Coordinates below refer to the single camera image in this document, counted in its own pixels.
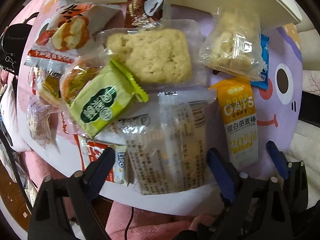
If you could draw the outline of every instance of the snack package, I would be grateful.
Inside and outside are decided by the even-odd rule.
[[[185,191],[212,177],[203,108],[215,98],[209,90],[152,94],[148,103],[132,105],[118,119],[140,193]]]
[[[258,127],[250,82],[234,77],[211,88],[218,92],[230,162],[236,169],[253,164],[258,160]]]
[[[206,85],[206,70],[198,63],[202,35],[194,20],[110,29],[100,33],[99,43],[104,44],[107,58],[123,64],[139,84],[154,89]]]
[[[47,29],[28,52],[25,65],[62,74],[74,59],[95,47],[92,35],[119,10],[91,3],[58,8]]]
[[[270,38],[261,34],[261,47],[262,47],[262,59],[264,61],[264,68],[261,71],[261,76],[264,79],[264,81],[255,81],[250,82],[251,85],[262,88],[264,90],[268,90],[268,76],[269,76],[269,41]]]
[[[125,145],[111,145],[92,141],[87,138],[83,138],[79,135],[74,135],[77,142],[79,153],[81,157],[82,171],[89,166],[90,162],[94,162],[99,159],[103,151],[111,147],[116,154],[116,161],[113,165],[113,169],[110,171],[106,178],[106,181],[115,182],[118,184],[129,185],[128,173],[129,173],[129,161],[126,153],[127,147]]]
[[[105,128],[132,98],[148,101],[148,95],[131,73],[111,60],[104,66],[98,57],[84,55],[60,80],[61,97],[69,115],[91,138]]]
[[[168,0],[128,0],[125,27],[135,28],[161,20],[163,9],[170,10]],[[164,14],[166,18],[170,17],[169,12]]]
[[[43,149],[52,142],[49,117],[50,106],[42,104],[37,97],[30,97],[27,108],[29,134]]]
[[[263,81],[260,20],[247,10],[218,12],[218,22],[200,48],[200,61],[215,70]]]

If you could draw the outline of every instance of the metal screw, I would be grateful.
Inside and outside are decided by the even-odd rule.
[[[239,176],[240,176],[240,178],[243,178],[243,179],[249,178],[248,174],[246,174],[245,172],[240,172]]]
[[[270,180],[273,182],[273,183],[277,183],[278,182],[278,179],[276,177],[271,177]]]
[[[43,180],[44,180],[44,182],[48,182],[48,181],[52,180],[52,177],[50,175],[48,175],[48,176],[45,176]]]
[[[76,178],[79,178],[79,177],[82,176],[82,174],[83,174],[82,171],[76,171],[76,172],[73,174],[73,176],[76,177]]]

